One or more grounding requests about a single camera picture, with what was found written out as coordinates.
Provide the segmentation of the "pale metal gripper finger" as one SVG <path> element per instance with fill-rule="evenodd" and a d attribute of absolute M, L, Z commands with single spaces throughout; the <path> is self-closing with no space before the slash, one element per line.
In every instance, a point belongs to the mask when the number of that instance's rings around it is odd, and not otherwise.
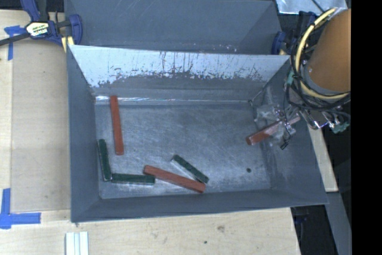
<path fill-rule="evenodd" d="M 284 117 L 284 112 L 279 105 L 261 105 L 256 108 L 255 122 L 270 122 L 279 121 Z"/>
<path fill-rule="evenodd" d="M 271 138 L 277 141 L 288 141 L 295 134 L 296 129 L 291 124 L 278 124 Z"/>

